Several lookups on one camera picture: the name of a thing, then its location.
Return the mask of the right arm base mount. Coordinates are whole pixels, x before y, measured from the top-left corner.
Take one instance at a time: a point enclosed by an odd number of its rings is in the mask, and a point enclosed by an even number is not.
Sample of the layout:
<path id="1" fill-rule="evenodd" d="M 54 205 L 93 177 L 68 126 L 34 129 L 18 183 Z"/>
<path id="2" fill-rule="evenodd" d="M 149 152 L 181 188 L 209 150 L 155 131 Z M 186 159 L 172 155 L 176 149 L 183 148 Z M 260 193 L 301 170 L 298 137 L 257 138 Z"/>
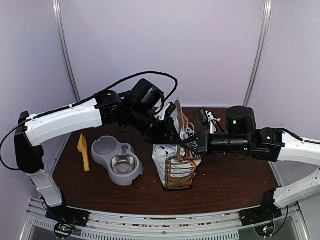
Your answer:
<path id="1" fill-rule="evenodd" d="M 241 210 L 238 214 L 242 226 L 249 226 L 271 221 L 274 218 L 279 218 L 282 216 L 282 211 L 275 205 L 261 205 L 258 207 Z"/>

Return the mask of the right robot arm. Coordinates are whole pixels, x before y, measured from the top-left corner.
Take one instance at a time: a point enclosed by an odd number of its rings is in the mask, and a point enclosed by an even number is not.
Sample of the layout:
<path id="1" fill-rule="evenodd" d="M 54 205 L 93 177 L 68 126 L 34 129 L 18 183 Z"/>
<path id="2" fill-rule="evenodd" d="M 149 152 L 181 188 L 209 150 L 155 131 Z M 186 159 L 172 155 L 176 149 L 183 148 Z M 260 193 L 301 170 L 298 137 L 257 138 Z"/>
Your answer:
<path id="1" fill-rule="evenodd" d="M 254 110 L 233 106 L 226 113 L 227 132 L 213 132 L 219 123 L 210 111 L 198 112 L 203 130 L 183 140 L 181 147 L 198 155 L 238 153 L 268 162 L 298 162 L 320 165 L 319 140 L 300 137 L 285 128 L 256 127 Z"/>

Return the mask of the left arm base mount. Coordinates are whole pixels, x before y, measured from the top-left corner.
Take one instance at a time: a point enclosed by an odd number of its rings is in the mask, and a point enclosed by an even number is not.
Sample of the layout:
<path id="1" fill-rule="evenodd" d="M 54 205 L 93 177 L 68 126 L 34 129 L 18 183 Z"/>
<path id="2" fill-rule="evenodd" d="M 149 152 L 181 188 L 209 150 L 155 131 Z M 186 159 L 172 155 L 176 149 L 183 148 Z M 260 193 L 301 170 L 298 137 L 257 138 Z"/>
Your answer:
<path id="1" fill-rule="evenodd" d="M 45 217 L 72 227 L 85 227 L 89 220 L 89 215 L 90 213 L 86 210 L 61 205 L 57 207 L 47 207 Z"/>

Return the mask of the dog food bag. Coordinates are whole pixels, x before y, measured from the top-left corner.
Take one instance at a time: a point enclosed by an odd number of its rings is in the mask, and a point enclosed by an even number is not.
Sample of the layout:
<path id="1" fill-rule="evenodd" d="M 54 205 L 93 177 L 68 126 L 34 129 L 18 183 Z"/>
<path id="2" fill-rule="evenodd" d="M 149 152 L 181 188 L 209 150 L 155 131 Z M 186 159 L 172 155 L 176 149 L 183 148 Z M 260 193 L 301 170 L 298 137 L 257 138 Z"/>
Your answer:
<path id="1" fill-rule="evenodd" d="M 196 128 L 182 110 L 180 100 L 174 102 L 175 110 L 170 115 L 173 118 L 174 129 L 182 140 L 196 133 Z M 178 144 L 154 144 L 152 159 L 156 166 L 160 181 L 165 190 L 177 191 L 190 189 L 202 157 Z"/>

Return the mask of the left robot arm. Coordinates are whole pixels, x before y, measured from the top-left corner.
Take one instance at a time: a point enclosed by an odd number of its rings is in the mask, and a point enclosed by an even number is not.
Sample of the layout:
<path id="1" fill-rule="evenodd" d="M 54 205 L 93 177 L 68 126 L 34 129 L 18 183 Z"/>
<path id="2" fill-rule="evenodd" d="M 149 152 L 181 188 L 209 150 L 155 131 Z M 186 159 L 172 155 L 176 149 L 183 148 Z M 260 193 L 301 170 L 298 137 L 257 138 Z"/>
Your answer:
<path id="1" fill-rule="evenodd" d="M 146 142 L 152 144 L 179 144 L 182 139 L 173 118 L 165 115 L 159 119 L 152 112 L 156 103 L 163 99 L 164 93 L 143 78 L 132 90 L 123 93 L 104 89 L 82 102 L 49 112 L 22 112 L 14 134 L 17 166 L 35 184 L 53 215 L 67 222 L 72 218 L 72 211 L 65 206 L 62 192 L 46 170 L 42 144 L 83 129 L 113 124 L 138 130 Z"/>

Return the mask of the yellow plastic scoop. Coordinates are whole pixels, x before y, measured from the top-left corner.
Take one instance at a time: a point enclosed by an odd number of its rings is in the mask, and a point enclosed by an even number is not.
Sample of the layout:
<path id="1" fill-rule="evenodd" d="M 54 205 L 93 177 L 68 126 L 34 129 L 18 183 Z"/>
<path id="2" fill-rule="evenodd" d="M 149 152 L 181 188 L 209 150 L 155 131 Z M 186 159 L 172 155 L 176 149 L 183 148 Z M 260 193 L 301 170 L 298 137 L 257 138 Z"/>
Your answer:
<path id="1" fill-rule="evenodd" d="M 84 171 L 88 173 L 90 171 L 88 145 L 87 145 L 87 140 L 82 133 L 80 134 L 80 137 L 78 140 L 77 150 L 82 154 Z"/>

